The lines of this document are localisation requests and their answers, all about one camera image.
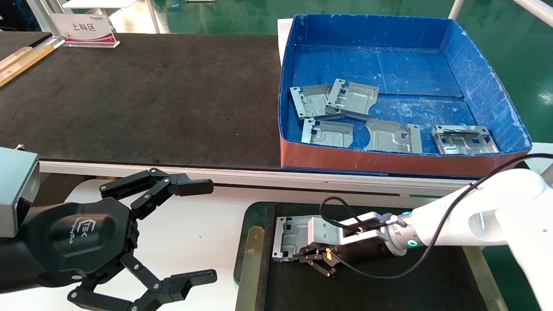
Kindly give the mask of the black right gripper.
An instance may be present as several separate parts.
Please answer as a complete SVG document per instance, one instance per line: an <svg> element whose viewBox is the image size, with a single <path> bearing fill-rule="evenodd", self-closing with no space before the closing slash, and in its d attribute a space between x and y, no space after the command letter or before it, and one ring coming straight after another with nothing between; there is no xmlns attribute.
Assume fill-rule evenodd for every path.
<svg viewBox="0 0 553 311"><path fill-rule="evenodd" d="M372 260L381 260L390 257L390 250L385 242L379 238L362 240L351 244L339 245L333 251L334 255L328 259L325 244L310 244L300 248L294 254L293 260L306 263L327 278L334 278L337 266L341 264L336 255L347 263L354 265Z"/></svg>

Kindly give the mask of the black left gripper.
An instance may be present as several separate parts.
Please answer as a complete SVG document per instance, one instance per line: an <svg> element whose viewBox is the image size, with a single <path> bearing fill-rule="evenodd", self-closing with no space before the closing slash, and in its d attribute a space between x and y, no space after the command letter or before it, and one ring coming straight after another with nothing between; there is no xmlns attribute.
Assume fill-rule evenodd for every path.
<svg viewBox="0 0 553 311"><path fill-rule="evenodd" d="M65 287L79 276L83 283L67 299L90 311L156 311L184 301L192 287L216 282L216 271L173 274L160 281L132 255L140 234L136 219L144 220L173 195L213 190L210 179L192 180L184 173L152 168L101 185L104 199L97 202L32 208L19 232L32 285ZM118 201L142 192L131 210ZM111 280L123 266L146 287L141 297L128 301L94 292L98 283Z"/></svg>

